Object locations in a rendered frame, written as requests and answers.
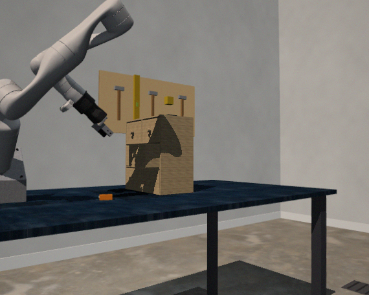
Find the small wooden chest of drawers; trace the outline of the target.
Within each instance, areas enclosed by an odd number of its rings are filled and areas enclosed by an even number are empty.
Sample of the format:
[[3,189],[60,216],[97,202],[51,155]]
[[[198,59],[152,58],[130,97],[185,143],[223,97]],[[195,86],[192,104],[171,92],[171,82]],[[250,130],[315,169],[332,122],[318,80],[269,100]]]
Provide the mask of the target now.
[[[160,141],[142,141],[142,121],[160,118]],[[141,168],[141,190],[157,195],[194,192],[194,118],[172,115],[155,115],[126,121],[141,121],[141,142],[129,144],[160,144],[160,167]],[[160,193],[142,191],[142,169],[160,169]]]

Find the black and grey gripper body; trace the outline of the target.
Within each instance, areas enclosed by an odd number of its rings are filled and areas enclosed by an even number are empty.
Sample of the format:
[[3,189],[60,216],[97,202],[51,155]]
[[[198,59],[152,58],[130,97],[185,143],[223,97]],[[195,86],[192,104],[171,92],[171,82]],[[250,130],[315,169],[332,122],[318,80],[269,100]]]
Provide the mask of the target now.
[[64,113],[72,106],[82,115],[85,114],[92,123],[100,123],[106,116],[101,108],[95,104],[95,100],[76,82],[62,95],[68,102],[60,107]]

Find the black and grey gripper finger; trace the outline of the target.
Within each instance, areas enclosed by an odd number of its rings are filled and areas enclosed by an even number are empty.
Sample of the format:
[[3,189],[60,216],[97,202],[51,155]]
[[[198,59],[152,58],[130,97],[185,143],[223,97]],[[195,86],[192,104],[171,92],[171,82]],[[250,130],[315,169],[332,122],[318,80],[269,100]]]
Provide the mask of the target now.
[[103,132],[103,130],[101,130],[98,126],[98,124],[93,124],[92,128],[94,128],[100,135],[102,135],[103,137],[105,137],[107,134]]
[[112,130],[110,130],[110,128],[108,128],[108,126],[106,126],[104,124],[105,120],[107,119],[107,117],[105,117],[99,124],[98,127],[100,127],[109,137],[113,134]]

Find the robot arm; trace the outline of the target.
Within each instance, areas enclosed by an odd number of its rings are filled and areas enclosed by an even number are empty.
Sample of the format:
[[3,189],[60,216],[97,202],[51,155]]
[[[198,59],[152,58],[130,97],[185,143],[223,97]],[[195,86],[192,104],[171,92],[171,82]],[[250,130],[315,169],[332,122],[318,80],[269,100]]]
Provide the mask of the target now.
[[[106,31],[92,34],[100,21]],[[21,125],[19,118],[52,87],[61,95],[66,93],[75,84],[68,74],[83,62],[87,50],[123,35],[133,23],[121,0],[107,0],[76,28],[32,59],[30,68],[36,77],[26,88],[22,90],[9,79],[0,80],[0,173],[12,166]]]

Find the orange rectangular block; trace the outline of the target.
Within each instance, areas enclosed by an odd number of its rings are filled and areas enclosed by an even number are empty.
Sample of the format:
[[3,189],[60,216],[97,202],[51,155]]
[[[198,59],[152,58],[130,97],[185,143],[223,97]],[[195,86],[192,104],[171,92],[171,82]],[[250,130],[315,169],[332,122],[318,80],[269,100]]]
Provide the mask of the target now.
[[100,195],[99,200],[113,200],[113,195],[112,194],[104,194],[104,195]]

